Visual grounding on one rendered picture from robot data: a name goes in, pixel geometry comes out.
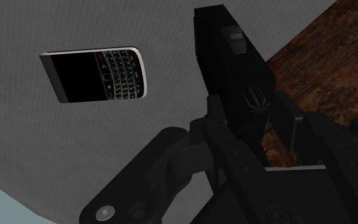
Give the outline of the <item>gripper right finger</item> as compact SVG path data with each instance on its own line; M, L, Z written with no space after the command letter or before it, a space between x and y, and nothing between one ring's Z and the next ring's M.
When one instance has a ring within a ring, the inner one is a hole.
M272 96L270 123L306 165L323 162L349 218L358 224L358 144L324 113L303 111L285 92Z

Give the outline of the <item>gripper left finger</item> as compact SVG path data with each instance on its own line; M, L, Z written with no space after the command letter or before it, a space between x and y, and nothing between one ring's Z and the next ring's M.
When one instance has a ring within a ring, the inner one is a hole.
M79 224L162 224L191 180L210 172L213 196L190 224L303 224L251 149L226 125L219 96L190 130L167 127L82 210Z

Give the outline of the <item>grey fabric-covered furniture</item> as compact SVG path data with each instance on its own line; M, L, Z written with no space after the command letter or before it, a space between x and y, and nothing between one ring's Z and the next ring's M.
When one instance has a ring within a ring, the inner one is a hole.
M264 59L336 0L0 0L0 190L58 224L82 208L159 131L206 112L193 10L223 4ZM139 100L61 104L39 55L136 46Z

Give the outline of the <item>black keypad phone, silver rim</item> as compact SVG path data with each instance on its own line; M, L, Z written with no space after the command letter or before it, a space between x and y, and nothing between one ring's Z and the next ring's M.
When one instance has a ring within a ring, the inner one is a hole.
M39 55L60 103L142 99L148 92L138 48L121 46Z

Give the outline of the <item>black box-shaped device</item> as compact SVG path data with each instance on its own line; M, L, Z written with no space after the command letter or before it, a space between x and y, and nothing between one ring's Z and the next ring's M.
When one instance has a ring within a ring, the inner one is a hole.
M195 54L209 95L219 95L234 133L263 138L276 77L227 8L194 10Z

